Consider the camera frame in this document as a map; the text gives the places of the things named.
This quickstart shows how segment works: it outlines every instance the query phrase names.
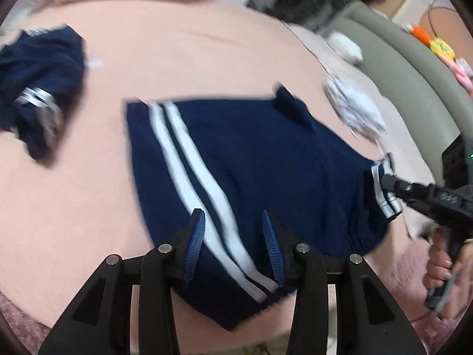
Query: bed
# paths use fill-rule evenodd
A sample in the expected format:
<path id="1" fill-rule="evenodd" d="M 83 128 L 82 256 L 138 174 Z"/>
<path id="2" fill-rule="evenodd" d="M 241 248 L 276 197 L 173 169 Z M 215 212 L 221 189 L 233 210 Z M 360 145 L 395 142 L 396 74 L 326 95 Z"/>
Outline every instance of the bed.
<path id="1" fill-rule="evenodd" d="M 377 98 L 396 129 L 389 148 L 397 151 L 398 171 L 406 179 L 441 183 L 443 150 L 460 131 L 473 137 L 473 103 L 453 75 L 421 43 L 361 3 L 348 6 L 325 32 L 345 33 L 362 48 L 365 60 L 355 77 L 351 67 L 333 61 L 321 37 L 219 1 L 86 0 L 47 7 L 21 27 L 63 23 L 85 39 L 89 67 L 54 161 L 36 164 L 13 134 L 0 134 L 0 290 L 48 327 L 104 257 L 139 256 L 152 248 L 129 166 L 125 99 L 269 97 L 282 83 L 357 152 L 379 159 L 378 146 L 350 133 L 323 94 L 322 62 Z M 418 217 L 408 216 L 413 225 L 423 222 Z M 367 260 L 382 273 L 410 243 L 399 218 Z M 206 353 L 285 334 L 294 300 L 289 297 L 227 332 L 174 297 L 181 351 Z"/>

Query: cable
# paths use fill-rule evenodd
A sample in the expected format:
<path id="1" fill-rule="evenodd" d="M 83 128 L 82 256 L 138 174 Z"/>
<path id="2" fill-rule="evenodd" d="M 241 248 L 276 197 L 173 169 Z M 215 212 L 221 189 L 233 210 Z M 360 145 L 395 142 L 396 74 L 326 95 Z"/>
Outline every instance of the cable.
<path id="1" fill-rule="evenodd" d="M 418 318 L 409 320 L 409 323 L 415 323 L 415 322 L 418 322 L 420 320 L 423 320 L 426 317 L 430 316 L 430 314 L 432 314 L 432 313 L 433 313 L 433 311 L 427 311 L 425 314 L 420 315 Z"/>
<path id="2" fill-rule="evenodd" d="M 430 3 L 430 5 L 429 5 L 429 10 L 427 11 L 427 18 L 429 19 L 429 24 L 430 24 L 430 27 L 431 27 L 431 29 L 432 29 L 432 32 L 434 32 L 435 37 L 438 37 L 438 34 L 437 34 L 437 32 L 436 32 L 436 30 L 435 30 L 435 28 L 434 28 L 434 24 L 432 23 L 432 11 L 433 11 L 434 5 L 435 5 L 435 3 L 436 3 L 437 1 L 438 1 L 438 0 L 433 0 L 433 1 Z M 450 11 L 452 11 L 452 12 L 456 12 L 456 9 L 453 9 L 453 8 L 451 8 L 451 7 L 442 7 L 442 8 L 448 9 L 448 10 L 450 10 Z"/>
<path id="3" fill-rule="evenodd" d="M 269 352 L 269 350 L 268 350 L 268 345 L 266 344 L 266 342 L 260 344 L 259 347 L 260 347 L 260 350 L 261 350 L 262 354 L 266 353 L 266 354 L 268 354 L 268 355 L 271 355 L 271 352 Z"/>

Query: hand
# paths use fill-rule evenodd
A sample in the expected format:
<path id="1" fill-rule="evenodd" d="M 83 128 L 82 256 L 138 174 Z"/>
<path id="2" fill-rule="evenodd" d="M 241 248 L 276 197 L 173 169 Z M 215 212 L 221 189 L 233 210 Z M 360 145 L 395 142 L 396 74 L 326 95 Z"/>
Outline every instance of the hand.
<path id="1" fill-rule="evenodd" d="M 442 286 L 451 274 L 456 274 L 455 285 L 450 293 L 449 301 L 439 314 L 441 318 L 455 319 L 470 302 L 470 287 L 473 280 L 473 243 L 465 244 L 458 255 L 455 265 L 445 252 L 445 240 L 435 231 L 433 244 L 429 250 L 430 260 L 424 276 L 424 286 L 437 288 Z"/>

